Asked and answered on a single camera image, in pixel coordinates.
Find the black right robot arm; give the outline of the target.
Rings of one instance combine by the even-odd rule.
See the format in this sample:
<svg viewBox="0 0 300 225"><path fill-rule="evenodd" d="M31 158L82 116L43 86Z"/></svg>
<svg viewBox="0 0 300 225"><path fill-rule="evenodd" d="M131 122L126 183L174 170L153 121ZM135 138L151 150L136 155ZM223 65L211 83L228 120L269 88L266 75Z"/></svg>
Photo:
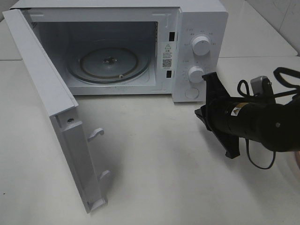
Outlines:
<svg viewBox="0 0 300 225"><path fill-rule="evenodd" d="M298 71L278 67L274 77L289 91L273 92L266 76L251 80L253 95L239 90L241 97L231 97L217 73L203 75L206 82L206 104L195 110L196 116L221 142L226 156L239 156L239 138L261 143L273 152L300 149L300 86L282 76L299 78Z"/></svg>

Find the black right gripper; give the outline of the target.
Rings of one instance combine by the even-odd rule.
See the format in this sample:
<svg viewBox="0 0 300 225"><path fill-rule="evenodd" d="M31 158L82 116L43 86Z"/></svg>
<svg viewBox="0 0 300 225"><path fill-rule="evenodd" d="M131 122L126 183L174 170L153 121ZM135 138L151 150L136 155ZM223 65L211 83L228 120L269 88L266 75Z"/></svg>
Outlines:
<svg viewBox="0 0 300 225"><path fill-rule="evenodd" d="M218 79L216 72L202 76L206 82L206 105L194 111L204 125L209 127L225 149L227 157L240 155L239 138L228 128L226 110L229 106L229 93Z"/></svg>

